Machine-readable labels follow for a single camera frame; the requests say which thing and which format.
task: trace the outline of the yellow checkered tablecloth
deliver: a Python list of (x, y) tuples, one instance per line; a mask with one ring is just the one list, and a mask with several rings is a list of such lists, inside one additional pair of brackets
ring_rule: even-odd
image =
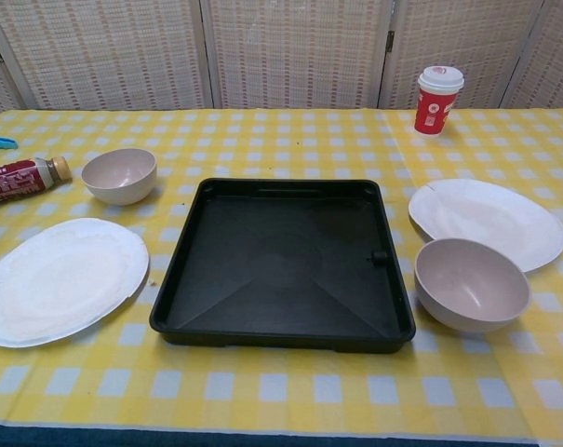
[[(367, 178), (382, 188), (414, 303), (422, 240), (416, 188), (477, 178), (513, 188), (563, 221), (563, 110), (459, 110), (436, 139), (414, 112), (202, 110), (0, 115), (20, 149), (0, 164), (64, 155), (74, 181), (0, 204), (0, 257), (43, 228), (82, 216), (122, 224), (151, 253), (150, 282), (100, 324), (32, 349), (0, 348), (0, 422), (313, 433), (468, 435), (563, 441), (563, 254), (531, 274), (533, 302), (486, 336), (453, 332), (414, 305), (418, 332), (394, 355), (165, 343), (148, 317), (198, 183), (215, 176)], [(92, 198), (89, 159), (156, 153), (158, 188), (129, 207)]]

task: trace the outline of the bottle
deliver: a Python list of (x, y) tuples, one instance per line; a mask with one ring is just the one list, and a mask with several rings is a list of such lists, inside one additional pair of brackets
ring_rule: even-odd
[(32, 158), (0, 166), (0, 201), (45, 191), (72, 179), (63, 156)]

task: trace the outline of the paper plate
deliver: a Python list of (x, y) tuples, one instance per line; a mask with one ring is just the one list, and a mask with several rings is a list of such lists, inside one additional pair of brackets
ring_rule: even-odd
[(409, 215), (431, 238), (487, 245), (529, 272), (563, 251), (563, 223), (537, 203), (496, 184), (439, 180), (418, 190)]
[(90, 326), (142, 284), (142, 239), (100, 219), (59, 223), (0, 261), (0, 346), (52, 342)]

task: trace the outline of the cup lid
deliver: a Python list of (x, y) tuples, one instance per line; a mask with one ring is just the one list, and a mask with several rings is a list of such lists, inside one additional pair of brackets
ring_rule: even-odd
[(456, 89), (463, 87), (463, 73), (455, 67), (433, 65), (423, 69), (420, 82), (432, 88)]

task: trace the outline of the bottle label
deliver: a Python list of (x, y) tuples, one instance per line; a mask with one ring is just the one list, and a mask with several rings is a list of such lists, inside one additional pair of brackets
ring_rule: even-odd
[(46, 189), (34, 160), (0, 166), (0, 201)]

